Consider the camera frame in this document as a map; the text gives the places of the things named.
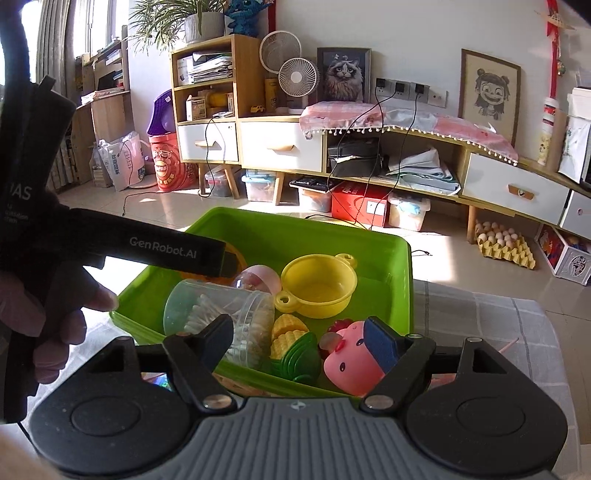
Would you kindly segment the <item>person's left hand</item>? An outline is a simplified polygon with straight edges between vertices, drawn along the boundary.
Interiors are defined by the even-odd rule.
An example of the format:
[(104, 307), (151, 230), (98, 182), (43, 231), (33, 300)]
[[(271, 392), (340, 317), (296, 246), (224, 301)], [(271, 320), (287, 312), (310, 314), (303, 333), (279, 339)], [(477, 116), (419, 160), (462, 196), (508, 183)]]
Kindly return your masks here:
[(42, 342), (32, 354), (40, 384), (55, 381), (69, 358), (69, 347), (86, 337), (84, 308), (110, 312), (118, 297), (76, 262), (58, 267), (47, 299), (40, 303), (15, 276), (1, 274), (1, 322), (11, 330)]

